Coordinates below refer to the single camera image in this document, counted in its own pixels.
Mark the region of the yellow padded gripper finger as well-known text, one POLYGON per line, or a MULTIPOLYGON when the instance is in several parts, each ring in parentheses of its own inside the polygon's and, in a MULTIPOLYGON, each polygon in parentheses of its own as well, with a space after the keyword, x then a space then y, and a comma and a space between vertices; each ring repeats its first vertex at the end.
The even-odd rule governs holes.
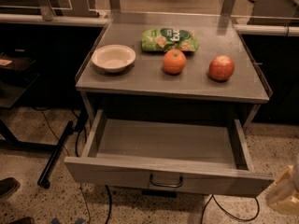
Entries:
POLYGON ((299 215, 299 170, 289 165, 266 196, 267 205, 282 215, 299 215))

